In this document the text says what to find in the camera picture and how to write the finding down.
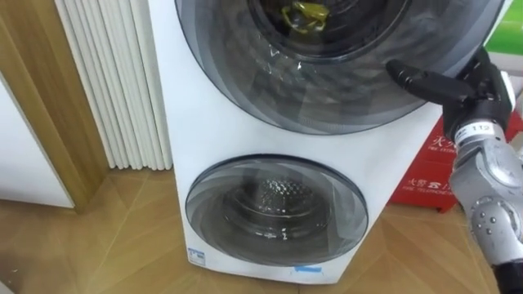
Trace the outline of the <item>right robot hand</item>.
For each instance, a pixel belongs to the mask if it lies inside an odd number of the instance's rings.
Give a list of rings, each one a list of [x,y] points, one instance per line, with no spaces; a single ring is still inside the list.
[[[507,129],[515,104],[510,78],[491,62],[483,47],[455,77],[389,60],[386,70],[402,89],[443,108],[445,136],[457,140],[458,130],[475,121]]]

